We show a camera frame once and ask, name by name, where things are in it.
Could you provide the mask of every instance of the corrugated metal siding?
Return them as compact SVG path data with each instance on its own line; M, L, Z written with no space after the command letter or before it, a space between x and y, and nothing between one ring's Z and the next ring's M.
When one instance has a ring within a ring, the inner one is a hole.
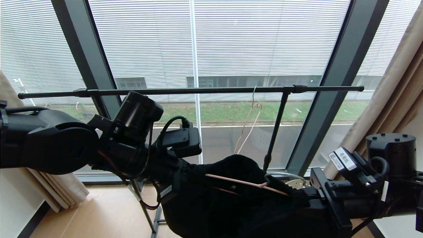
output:
M359 75L383 75L419 0L391 0ZM199 76L319 75L323 73L348 1L195 0ZM90 0L112 73L144 77L148 88L186 87L193 76L188 0ZM50 1L2 0L1 69L19 92L85 87ZM311 100L314 93L290 100ZM347 94L370 99L371 91ZM160 101L193 101L193 95L154 95ZM279 100L280 94L259 95ZM201 95L200 99L250 100L251 94ZM52 104L90 102L45 98Z
M16 92L84 88L51 1L1 1L0 67ZM90 98L34 99L35 103L91 102Z

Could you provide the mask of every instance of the curtain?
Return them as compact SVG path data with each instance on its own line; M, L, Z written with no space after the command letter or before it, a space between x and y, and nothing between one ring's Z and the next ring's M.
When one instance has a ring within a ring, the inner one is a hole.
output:
M423 1L420 3L373 97L353 124L341 146L363 157L365 138L376 133L399 133L412 120L423 100ZM335 178L329 163L326 176Z
M8 108L24 106L1 70L0 100L7 101ZM24 174L55 212L84 201L88 195L87 188L73 173L52 175L28 168L16 169L16 173Z

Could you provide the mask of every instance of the horizontal bar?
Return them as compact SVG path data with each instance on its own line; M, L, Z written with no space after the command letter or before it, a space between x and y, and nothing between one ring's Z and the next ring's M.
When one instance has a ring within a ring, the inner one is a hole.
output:
M98 97L110 95L127 95L129 91L135 91L145 95L157 94L216 94L216 93L303 93L308 91L363 91L364 86L317 86L307 87L304 85L293 85L283 87L233 87L233 88L188 88L188 89L137 89L137 90L99 90L99 89L77 89L72 92L52 93L19 93L20 99L40 97Z

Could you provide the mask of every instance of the robotic arm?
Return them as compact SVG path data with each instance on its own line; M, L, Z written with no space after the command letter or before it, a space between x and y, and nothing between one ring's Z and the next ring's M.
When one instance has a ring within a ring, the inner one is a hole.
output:
M369 162L338 148L329 158L345 180L328 180L320 168L313 168L313 186L294 190L241 155L211 165L187 163L182 158L200 154L201 145L198 129L182 116L166 123L152 142L153 123L163 108L137 92L129 92L114 120L96 115L88 124L47 108L5 107L1 101L0 168L67 174L89 164L124 181L149 179L159 190L157 201L169 227L182 237L281 232L286 237L351 237L373 219L414 213L416 230L423 232L423 173L415 170L415 137L410 135L368 136ZM181 120L180 128L167 131L176 120ZM100 138L95 129L102 131ZM266 177L269 187L290 197L204 176L211 172L252 183ZM350 219L365 217L352 231Z

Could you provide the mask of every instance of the black baseboard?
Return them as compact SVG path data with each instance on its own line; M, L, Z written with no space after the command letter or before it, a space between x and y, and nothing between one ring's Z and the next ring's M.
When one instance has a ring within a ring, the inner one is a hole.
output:
M29 238L49 209L50 206L46 201L44 201L40 208L38 208L38 210L35 212L34 216L32 216L31 220L29 220L25 228L21 231L18 238Z
M369 225L367 225L367 228L370 230L374 238L385 238L385 236L380 232L379 228L376 226L374 221L371 221Z

